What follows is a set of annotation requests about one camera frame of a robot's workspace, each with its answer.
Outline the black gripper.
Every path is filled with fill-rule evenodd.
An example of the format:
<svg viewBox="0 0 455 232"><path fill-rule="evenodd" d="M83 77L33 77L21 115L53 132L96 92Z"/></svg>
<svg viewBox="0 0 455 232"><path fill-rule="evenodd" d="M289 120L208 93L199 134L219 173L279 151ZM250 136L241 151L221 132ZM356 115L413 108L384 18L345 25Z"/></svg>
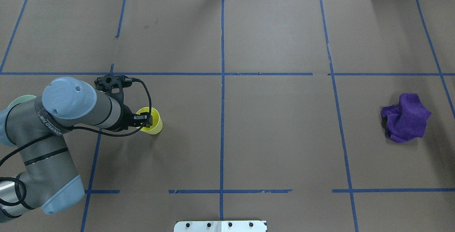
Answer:
<svg viewBox="0 0 455 232"><path fill-rule="evenodd" d="M130 127L141 128L141 130L151 130L153 124L148 122L153 122L153 116L148 113L126 113L123 115L123 130L127 130Z"/></svg>

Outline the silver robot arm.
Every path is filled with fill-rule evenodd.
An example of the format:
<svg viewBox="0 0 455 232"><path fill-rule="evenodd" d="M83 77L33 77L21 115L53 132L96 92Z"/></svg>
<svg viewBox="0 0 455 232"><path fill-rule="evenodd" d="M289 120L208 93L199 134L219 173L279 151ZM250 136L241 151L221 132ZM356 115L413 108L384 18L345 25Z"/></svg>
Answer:
<svg viewBox="0 0 455 232"><path fill-rule="evenodd" d="M52 80L40 96L23 96L1 112L1 144L13 148L1 159L20 154L26 167L16 176L1 177L1 223L34 209L44 214L62 212L81 201L85 189L64 135L86 130L109 137L126 137L150 125L151 112L133 113L124 104L123 89L145 83L108 73L95 80L63 76Z"/></svg>

